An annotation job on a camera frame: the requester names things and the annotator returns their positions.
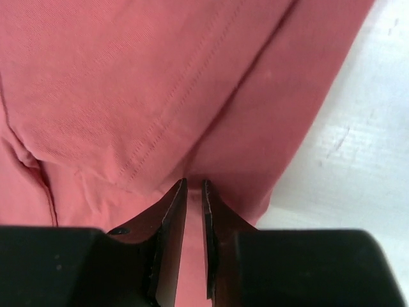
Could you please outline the salmon pink t shirt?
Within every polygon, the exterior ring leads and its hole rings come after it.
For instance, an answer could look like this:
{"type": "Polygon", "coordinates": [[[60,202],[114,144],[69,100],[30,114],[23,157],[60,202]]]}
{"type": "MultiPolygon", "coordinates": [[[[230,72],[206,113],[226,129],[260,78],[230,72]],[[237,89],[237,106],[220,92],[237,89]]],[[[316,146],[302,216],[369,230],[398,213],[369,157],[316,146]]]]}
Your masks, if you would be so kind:
{"type": "Polygon", "coordinates": [[[189,181],[177,306],[209,306],[201,182],[255,224],[372,1],[2,1],[1,223],[110,230],[189,181]]]}

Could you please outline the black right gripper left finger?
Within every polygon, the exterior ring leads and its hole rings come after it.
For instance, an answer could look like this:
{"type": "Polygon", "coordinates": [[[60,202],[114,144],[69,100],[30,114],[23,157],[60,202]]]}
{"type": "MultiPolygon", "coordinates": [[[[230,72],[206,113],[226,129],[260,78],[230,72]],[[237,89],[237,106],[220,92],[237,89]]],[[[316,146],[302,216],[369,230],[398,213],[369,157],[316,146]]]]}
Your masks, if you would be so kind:
{"type": "Polygon", "coordinates": [[[173,306],[187,212],[181,179],[108,232],[3,226],[2,306],[173,306]]]}

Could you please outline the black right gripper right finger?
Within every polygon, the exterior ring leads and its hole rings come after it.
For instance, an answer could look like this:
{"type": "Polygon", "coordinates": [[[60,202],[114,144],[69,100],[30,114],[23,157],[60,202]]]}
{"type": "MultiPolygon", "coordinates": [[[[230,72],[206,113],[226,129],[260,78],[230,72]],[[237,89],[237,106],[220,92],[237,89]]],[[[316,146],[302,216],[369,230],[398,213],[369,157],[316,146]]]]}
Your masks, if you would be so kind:
{"type": "Polygon", "coordinates": [[[357,229],[259,230],[202,184],[213,306],[404,306],[374,237],[357,229]]]}

